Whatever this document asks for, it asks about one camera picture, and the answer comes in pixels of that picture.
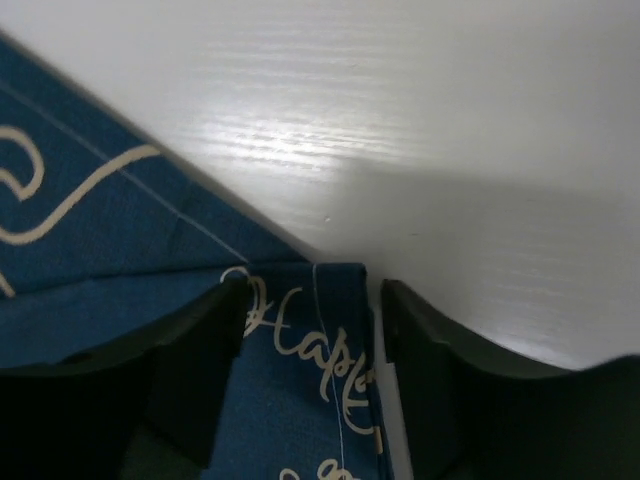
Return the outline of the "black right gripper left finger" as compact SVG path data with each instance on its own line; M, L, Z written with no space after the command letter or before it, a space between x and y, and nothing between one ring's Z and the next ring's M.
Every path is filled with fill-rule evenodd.
M229 279L58 363L3 369L2 477L199 477L211 464L249 295Z

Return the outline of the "dark blue embroidered cloth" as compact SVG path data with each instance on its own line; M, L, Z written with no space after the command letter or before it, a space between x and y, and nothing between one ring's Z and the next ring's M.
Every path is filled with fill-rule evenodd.
M218 283L250 289L211 463L131 479L389 479L365 267L314 263L9 43L1 364L54 362Z

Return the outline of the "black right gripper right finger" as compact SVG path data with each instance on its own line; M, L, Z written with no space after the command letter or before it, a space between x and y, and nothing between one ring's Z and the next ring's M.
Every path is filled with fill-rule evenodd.
M418 479L635 479L639 359L567 370L502 347L386 280L381 311Z

